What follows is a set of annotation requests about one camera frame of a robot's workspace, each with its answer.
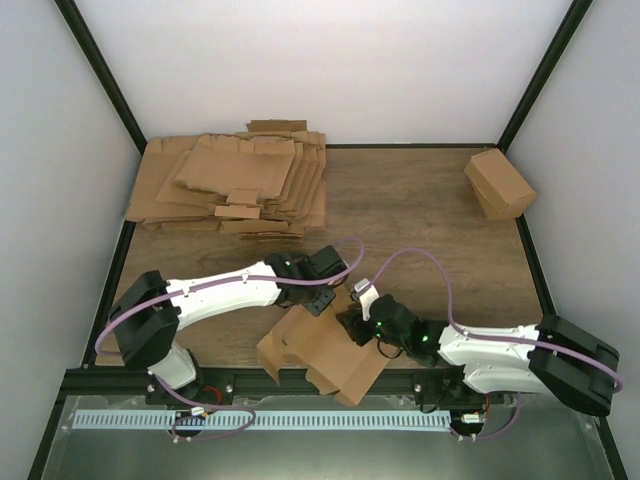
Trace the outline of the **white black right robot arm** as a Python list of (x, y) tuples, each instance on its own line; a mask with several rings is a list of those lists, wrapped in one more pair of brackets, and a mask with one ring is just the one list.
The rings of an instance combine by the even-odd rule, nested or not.
[(514, 392), (551, 395), (591, 416), (611, 411), (618, 351), (560, 316), (510, 328), (454, 327), (420, 318), (383, 295), (351, 303), (337, 319), (359, 346), (381, 341), (425, 367), (459, 367), (444, 378), (445, 393), (455, 402)]

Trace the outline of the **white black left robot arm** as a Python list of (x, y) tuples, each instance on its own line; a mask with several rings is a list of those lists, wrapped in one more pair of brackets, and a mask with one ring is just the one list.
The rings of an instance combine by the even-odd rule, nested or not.
[(118, 353), (130, 370), (159, 378), (181, 403), (196, 402), (204, 379), (193, 353), (176, 334), (224, 313), (301, 305), (314, 316), (335, 298), (348, 263), (327, 246), (314, 254), (271, 254), (244, 269), (191, 280), (166, 280), (157, 270), (141, 275), (109, 312)]

